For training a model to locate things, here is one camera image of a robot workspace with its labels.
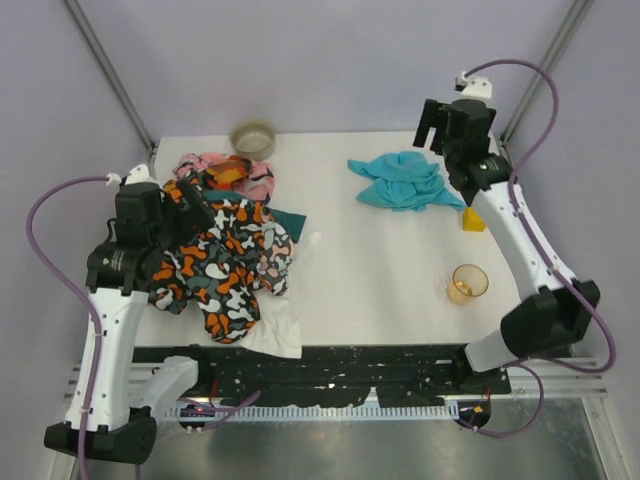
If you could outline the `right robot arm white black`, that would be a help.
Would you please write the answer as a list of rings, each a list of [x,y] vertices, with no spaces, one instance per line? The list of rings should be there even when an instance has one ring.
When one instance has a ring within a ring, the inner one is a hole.
[[[510,163],[491,152],[495,110],[476,99],[425,101],[413,144],[443,157],[452,186],[489,227],[516,282],[519,304],[499,328],[467,344],[461,368],[482,373],[581,341],[600,290],[559,260],[530,217]]]

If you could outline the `light blue cloth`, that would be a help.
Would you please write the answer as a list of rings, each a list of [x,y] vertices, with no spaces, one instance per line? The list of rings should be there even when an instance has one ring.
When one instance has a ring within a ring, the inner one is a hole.
[[[349,159],[347,168],[371,181],[356,200],[394,212],[424,211],[430,205],[448,206],[458,212],[466,203],[452,193],[437,162],[416,151],[387,153],[370,161]]]

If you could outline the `black orange grey camouflage cloth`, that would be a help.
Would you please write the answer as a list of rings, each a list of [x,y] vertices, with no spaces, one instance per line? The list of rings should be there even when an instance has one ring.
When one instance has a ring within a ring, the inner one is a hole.
[[[198,306],[220,344],[244,338],[261,320],[256,293],[284,295],[296,242],[263,201],[205,196],[212,224],[164,254],[148,302],[178,315]]]

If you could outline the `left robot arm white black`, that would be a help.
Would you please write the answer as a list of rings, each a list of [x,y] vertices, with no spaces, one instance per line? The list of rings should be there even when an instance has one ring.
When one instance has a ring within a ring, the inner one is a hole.
[[[164,253],[205,224],[204,200],[196,186],[165,192],[145,165],[115,185],[115,216],[109,236],[87,259],[89,326],[74,397],[62,422],[49,426],[47,448],[79,460],[142,465],[168,409],[196,387],[207,370],[197,346],[178,347],[136,391],[129,379],[135,339],[152,279]]]

